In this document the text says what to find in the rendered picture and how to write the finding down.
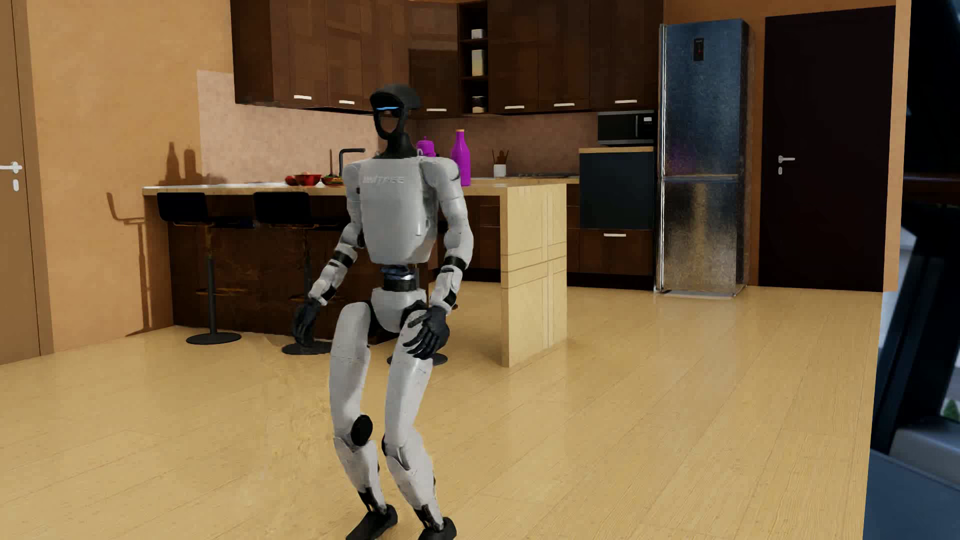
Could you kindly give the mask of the white robot leg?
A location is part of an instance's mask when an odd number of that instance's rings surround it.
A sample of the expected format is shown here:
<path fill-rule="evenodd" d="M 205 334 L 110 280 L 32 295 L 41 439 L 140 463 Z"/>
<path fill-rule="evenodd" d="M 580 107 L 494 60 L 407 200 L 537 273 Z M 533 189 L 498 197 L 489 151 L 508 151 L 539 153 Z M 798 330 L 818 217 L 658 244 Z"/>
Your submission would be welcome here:
<path fill-rule="evenodd" d="M 368 333 L 372 309 L 366 302 L 350 303 L 339 316 L 329 363 L 329 401 L 333 445 L 366 514 L 345 540 L 378 540 L 398 521 L 386 502 L 379 474 L 374 424 L 362 411 L 362 395 L 370 363 Z"/>
<path fill-rule="evenodd" d="M 415 333 L 401 330 L 391 356 L 383 451 L 397 488 L 423 526 L 417 540 L 454 540 L 455 524 L 440 510 L 433 462 L 415 427 L 434 366 L 433 361 L 414 358 L 403 349 L 401 338 Z"/>

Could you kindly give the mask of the dark wood wall cabinets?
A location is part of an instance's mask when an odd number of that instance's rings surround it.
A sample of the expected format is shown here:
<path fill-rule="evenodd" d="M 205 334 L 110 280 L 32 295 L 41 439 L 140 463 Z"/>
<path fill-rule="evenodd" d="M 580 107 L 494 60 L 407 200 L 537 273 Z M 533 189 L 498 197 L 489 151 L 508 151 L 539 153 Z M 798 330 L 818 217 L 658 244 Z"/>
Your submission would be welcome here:
<path fill-rule="evenodd" d="M 235 100 L 367 114 L 408 84 L 420 118 L 654 109 L 665 0 L 230 0 Z M 475 28 L 483 39 L 470 39 Z M 486 75 L 471 77 L 472 49 Z M 486 113 L 471 113 L 485 95 Z"/>

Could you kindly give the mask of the tall magenta bottle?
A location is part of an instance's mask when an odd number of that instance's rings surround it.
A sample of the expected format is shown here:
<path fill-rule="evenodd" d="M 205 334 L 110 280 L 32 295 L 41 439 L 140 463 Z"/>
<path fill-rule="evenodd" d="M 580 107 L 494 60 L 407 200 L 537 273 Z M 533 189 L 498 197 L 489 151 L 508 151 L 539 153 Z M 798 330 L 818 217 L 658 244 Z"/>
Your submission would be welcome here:
<path fill-rule="evenodd" d="M 472 156 L 466 141 L 464 129 L 456 129 L 454 143 L 450 151 L 450 159 L 458 166 L 460 184 L 469 187 L 472 184 Z"/>

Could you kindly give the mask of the dark brown door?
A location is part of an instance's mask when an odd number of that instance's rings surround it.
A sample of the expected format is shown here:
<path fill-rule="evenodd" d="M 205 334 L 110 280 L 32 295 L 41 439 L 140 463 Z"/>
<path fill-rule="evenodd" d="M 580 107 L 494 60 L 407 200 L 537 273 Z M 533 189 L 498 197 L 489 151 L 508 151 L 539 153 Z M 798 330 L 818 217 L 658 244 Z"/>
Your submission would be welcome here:
<path fill-rule="evenodd" d="M 894 6 L 767 17 L 758 282 L 882 290 Z M 777 174 L 777 157 L 796 160 Z"/>

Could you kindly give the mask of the black bar stool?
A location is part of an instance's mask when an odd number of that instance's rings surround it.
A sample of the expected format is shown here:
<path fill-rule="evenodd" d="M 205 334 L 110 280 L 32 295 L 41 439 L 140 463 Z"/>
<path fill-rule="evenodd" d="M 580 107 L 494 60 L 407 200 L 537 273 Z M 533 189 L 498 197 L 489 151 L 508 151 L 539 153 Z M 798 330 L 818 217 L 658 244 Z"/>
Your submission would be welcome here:
<path fill-rule="evenodd" d="M 301 231 L 303 254 L 303 299 L 307 300 L 313 284 L 309 233 L 326 230 L 336 221 L 315 216 L 310 196 L 305 191 L 257 191 L 253 194 L 255 220 L 268 227 Z"/>
<path fill-rule="evenodd" d="M 203 230 L 208 330 L 205 333 L 189 336 L 185 341 L 195 346 L 215 346 L 239 341 L 242 338 L 241 334 L 218 330 L 212 230 L 221 222 L 210 216 L 207 195 L 199 191 L 164 191 L 157 193 L 156 197 L 159 214 L 164 221 L 175 226 L 198 227 Z"/>

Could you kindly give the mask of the light wood kitchen island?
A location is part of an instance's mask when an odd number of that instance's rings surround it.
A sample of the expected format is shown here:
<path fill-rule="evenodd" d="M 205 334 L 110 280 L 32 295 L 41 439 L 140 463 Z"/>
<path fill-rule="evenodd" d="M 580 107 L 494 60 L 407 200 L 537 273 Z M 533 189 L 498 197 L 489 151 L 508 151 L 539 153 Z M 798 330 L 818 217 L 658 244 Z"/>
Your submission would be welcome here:
<path fill-rule="evenodd" d="M 463 190 L 474 253 L 465 281 L 498 281 L 501 287 L 500 363 L 513 366 L 540 356 L 568 336 L 569 199 L 574 177 L 474 178 Z M 160 192 L 206 195 L 212 218 L 214 277 L 222 327 L 259 334 L 288 335 L 295 303 L 305 293 L 302 232 L 268 227 L 255 217 L 258 191 L 304 191 L 315 216 L 336 221 L 311 230 L 313 281 L 330 258 L 347 221 L 342 187 L 294 187 L 283 182 L 148 186 Z M 208 322 L 204 231 L 169 223 L 174 324 Z"/>

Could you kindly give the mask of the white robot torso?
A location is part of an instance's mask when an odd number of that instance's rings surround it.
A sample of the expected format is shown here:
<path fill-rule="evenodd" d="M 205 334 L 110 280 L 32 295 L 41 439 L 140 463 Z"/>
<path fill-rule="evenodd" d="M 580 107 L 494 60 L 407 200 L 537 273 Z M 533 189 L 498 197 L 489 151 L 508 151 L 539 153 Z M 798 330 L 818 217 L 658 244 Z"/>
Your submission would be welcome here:
<path fill-rule="evenodd" d="M 430 259 L 440 218 L 445 218 L 435 191 L 424 179 L 421 158 L 372 157 L 360 172 L 365 250 L 383 275 L 369 304 L 379 325 L 398 335 L 405 310 L 417 301 L 430 307 L 431 295 L 418 284 L 415 267 Z"/>

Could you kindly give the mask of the white robot left leg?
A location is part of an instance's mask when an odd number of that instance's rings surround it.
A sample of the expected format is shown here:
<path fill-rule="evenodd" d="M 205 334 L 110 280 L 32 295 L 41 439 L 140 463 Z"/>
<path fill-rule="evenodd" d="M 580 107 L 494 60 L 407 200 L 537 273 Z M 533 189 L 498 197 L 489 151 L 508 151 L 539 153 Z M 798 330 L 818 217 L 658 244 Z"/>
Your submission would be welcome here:
<path fill-rule="evenodd" d="M 415 333 L 401 330 L 391 356 L 383 451 L 397 488 L 423 526 L 417 540 L 454 540 L 455 524 L 440 510 L 433 462 L 415 427 L 434 366 L 433 361 L 414 358 L 403 349 L 401 338 Z"/>

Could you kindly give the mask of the black microwave oven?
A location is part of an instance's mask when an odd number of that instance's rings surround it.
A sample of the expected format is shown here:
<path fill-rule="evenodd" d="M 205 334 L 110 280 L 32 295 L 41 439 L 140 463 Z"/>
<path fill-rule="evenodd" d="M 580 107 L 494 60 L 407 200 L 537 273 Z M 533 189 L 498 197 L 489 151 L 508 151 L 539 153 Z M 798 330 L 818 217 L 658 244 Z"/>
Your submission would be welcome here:
<path fill-rule="evenodd" d="M 597 112 L 597 143 L 601 146 L 651 146 L 657 142 L 653 109 Z"/>

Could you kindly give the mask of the light brown door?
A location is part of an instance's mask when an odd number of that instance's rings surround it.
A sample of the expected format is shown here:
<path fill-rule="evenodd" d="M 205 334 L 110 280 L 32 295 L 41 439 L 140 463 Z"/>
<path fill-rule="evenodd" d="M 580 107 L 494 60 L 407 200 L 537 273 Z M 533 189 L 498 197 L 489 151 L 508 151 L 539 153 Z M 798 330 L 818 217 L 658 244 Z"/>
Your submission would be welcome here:
<path fill-rule="evenodd" d="M 0 165 L 11 162 L 24 169 L 17 192 L 0 170 L 0 365 L 41 352 L 16 24 L 13 0 L 0 0 Z"/>

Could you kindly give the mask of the dark blurred foreground furniture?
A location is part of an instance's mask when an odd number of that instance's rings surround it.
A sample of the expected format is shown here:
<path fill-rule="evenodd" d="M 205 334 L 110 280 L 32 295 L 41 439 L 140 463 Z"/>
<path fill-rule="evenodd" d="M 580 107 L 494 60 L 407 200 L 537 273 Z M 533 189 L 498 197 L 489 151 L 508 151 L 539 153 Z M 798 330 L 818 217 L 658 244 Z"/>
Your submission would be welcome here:
<path fill-rule="evenodd" d="M 863 540 L 960 540 L 960 0 L 912 0 L 901 229 Z"/>

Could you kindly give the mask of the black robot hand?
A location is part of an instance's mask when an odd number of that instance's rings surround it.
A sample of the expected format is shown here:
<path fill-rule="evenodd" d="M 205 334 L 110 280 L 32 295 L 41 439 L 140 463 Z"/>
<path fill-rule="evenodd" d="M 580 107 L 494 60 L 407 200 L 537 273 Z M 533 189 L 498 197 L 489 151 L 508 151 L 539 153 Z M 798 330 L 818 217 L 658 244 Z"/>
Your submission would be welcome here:
<path fill-rule="evenodd" d="M 427 306 L 424 301 L 416 301 L 404 310 L 401 321 L 402 331 L 415 334 L 400 338 L 400 345 L 413 358 L 433 362 L 450 338 L 448 315 L 449 311 L 440 305 Z"/>
<path fill-rule="evenodd" d="M 315 346 L 314 325 L 318 313 L 324 306 L 319 300 L 308 296 L 296 308 L 291 330 L 296 344 L 305 348 Z"/>

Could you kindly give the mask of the black built-in oven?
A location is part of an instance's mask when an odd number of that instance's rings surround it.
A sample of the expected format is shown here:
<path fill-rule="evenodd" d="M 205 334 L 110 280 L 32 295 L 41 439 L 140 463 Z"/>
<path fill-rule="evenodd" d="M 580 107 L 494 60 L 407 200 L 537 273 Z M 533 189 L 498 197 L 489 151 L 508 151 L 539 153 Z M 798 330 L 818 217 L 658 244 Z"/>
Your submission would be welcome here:
<path fill-rule="evenodd" d="M 581 228 L 654 230 L 653 147 L 586 148 L 579 159 Z"/>

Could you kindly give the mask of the dark wood drawer cabinet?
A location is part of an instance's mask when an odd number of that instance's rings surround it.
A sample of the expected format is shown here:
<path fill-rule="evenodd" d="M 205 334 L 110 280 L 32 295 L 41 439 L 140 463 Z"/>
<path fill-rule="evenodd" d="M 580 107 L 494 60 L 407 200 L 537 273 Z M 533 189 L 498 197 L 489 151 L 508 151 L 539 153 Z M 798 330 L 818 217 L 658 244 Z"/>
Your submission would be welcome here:
<path fill-rule="evenodd" d="M 581 228 L 579 271 L 586 274 L 653 277 L 652 229 Z"/>

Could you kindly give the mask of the white robot right leg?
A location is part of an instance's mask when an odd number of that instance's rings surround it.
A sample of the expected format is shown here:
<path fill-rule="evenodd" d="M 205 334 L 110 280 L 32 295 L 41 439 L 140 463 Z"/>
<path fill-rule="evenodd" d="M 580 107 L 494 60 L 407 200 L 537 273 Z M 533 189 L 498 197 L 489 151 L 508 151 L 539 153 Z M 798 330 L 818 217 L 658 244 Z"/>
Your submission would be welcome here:
<path fill-rule="evenodd" d="M 370 363 L 368 333 L 372 309 L 366 302 L 350 303 L 339 316 L 329 363 L 329 401 L 333 445 L 366 514 L 345 540 L 378 540 L 398 521 L 386 502 L 379 474 L 374 424 L 362 411 L 362 395 Z"/>

